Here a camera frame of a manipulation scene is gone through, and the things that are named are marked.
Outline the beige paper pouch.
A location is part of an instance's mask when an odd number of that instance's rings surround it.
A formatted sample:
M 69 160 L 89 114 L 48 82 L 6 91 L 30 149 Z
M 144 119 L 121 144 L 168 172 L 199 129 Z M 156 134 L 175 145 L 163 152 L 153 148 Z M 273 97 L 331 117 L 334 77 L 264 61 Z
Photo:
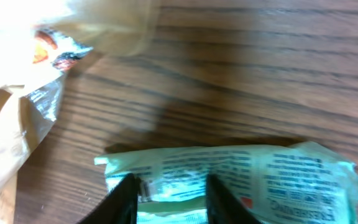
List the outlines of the beige paper pouch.
M 138 54 L 158 9 L 158 1 L 0 1 L 0 193 L 55 124 L 67 71 L 90 52 Z

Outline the green wet wipes pack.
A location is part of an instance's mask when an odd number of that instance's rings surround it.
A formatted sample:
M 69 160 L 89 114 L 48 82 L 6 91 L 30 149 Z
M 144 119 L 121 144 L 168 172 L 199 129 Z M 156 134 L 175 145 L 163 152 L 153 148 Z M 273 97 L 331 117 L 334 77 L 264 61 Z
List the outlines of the green wet wipes pack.
M 206 223 L 206 178 L 216 175 L 262 223 L 357 223 L 358 175 L 351 160 L 315 142 L 174 147 L 107 154 L 108 190 L 142 180 L 139 223 Z

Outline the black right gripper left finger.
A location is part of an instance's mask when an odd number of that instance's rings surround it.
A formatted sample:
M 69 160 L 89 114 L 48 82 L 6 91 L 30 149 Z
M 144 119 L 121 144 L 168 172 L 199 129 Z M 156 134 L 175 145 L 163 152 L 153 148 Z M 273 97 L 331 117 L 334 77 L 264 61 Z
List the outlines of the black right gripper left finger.
M 136 224 L 140 179 L 126 174 L 102 202 L 78 224 Z

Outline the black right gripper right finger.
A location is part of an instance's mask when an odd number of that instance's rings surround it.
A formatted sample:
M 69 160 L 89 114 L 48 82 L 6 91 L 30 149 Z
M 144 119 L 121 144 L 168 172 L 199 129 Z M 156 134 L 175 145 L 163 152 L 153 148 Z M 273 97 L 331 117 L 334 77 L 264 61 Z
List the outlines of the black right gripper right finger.
M 209 224 L 261 224 L 214 174 L 206 178 L 206 210 Z

